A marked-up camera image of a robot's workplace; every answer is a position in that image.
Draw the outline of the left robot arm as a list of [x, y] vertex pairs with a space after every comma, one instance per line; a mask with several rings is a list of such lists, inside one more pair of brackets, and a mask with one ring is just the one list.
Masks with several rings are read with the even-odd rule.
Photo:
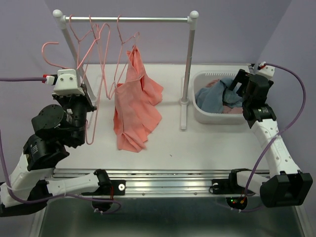
[[85, 143], [87, 114], [97, 109], [85, 84], [66, 95], [54, 92], [52, 97], [58, 104], [44, 107], [32, 118], [34, 134], [25, 143], [18, 165], [0, 186], [1, 217], [33, 214], [59, 197], [103, 195], [112, 190], [103, 169], [69, 180], [47, 180], [57, 163], [69, 156], [67, 147]]

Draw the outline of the coral orange skirt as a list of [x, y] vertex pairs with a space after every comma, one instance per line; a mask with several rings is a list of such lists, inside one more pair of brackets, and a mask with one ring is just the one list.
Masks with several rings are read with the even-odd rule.
[[146, 73], [138, 47], [126, 55], [125, 82], [119, 83], [114, 93], [114, 132], [119, 150], [138, 153], [146, 149], [149, 134], [162, 120], [156, 105], [162, 102], [163, 86]]

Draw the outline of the blue denim skirt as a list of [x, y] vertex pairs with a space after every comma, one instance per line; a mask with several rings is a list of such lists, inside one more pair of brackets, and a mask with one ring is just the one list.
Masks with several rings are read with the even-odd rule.
[[215, 79], [195, 94], [198, 108], [213, 114], [241, 114], [242, 98], [237, 89], [229, 90], [233, 78]]

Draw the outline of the dusty pink pleated skirt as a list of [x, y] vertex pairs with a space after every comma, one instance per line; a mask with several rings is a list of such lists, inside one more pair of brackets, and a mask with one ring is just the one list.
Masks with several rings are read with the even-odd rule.
[[205, 98], [205, 109], [210, 113], [241, 114], [241, 104], [223, 103], [223, 81], [233, 80], [230, 78], [215, 79], [206, 85], [206, 88], [208, 88], [208, 93], [207, 97]]

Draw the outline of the pink hanger of denim skirt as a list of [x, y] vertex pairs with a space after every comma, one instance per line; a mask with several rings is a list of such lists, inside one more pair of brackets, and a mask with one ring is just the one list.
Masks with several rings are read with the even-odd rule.
[[41, 48], [41, 54], [44, 61], [51, 66], [60, 68], [57, 71], [56, 75], [43, 75], [43, 82], [49, 85], [53, 85], [53, 95], [57, 95], [61, 98], [68, 98], [72, 95], [85, 96], [89, 102], [89, 105], [94, 108], [92, 112], [95, 113], [94, 117], [95, 119], [97, 119], [98, 105], [101, 95], [101, 85], [103, 84], [103, 82], [100, 81], [98, 92], [94, 93], [86, 77], [86, 70], [83, 70], [81, 67], [84, 60], [79, 59], [78, 50], [74, 50], [76, 62], [76, 67], [74, 69], [49, 62], [45, 55], [45, 48], [48, 45], [57, 44], [58, 42], [49, 41], [44, 43]]

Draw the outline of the pink hanger of coral skirt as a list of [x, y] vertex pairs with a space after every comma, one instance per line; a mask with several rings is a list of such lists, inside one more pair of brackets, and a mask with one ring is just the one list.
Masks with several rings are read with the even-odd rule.
[[123, 73], [125, 71], [125, 68], [127, 67], [128, 61], [126, 59], [126, 54], [124, 54], [124, 50], [127, 49], [127, 46], [132, 46], [134, 47], [134, 45], [136, 45], [139, 37], [140, 37], [140, 32], [137, 31], [134, 35], [130, 36], [128, 39], [125, 39], [121, 33], [120, 30], [120, 19], [121, 19], [122, 15], [119, 15], [117, 17], [117, 22], [116, 22], [116, 26], [117, 26], [117, 32], [118, 32], [118, 36], [119, 36], [119, 40], [120, 40], [120, 51], [119, 51], [119, 56], [118, 56], [118, 60], [117, 60], [117, 64], [115, 67], [115, 72], [114, 72], [114, 77], [113, 77], [113, 82], [111, 84], [111, 88], [108, 94], [108, 99], [111, 100], [114, 96], [115, 93], [115, 89], [118, 87], [118, 84], [121, 81], [121, 78], [123, 76]]

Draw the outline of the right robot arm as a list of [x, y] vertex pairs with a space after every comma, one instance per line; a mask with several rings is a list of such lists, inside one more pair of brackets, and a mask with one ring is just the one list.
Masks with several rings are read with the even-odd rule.
[[267, 71], [251, 74], [240, 69], [230, 90], [239, 83], [237, 94], [242, 98], [242, 114], [256, 136], [262, 150], [252, 169], [233, 169], [227, 187], [233, 193], [241, 191], [244, 197], [258, 194], [265, 207], [302, 205], [312, 184], [309, 173], [301, 171], [291, 157], [279, 130], [273, 109], [266, 103], [274, 84], [274, 66]]

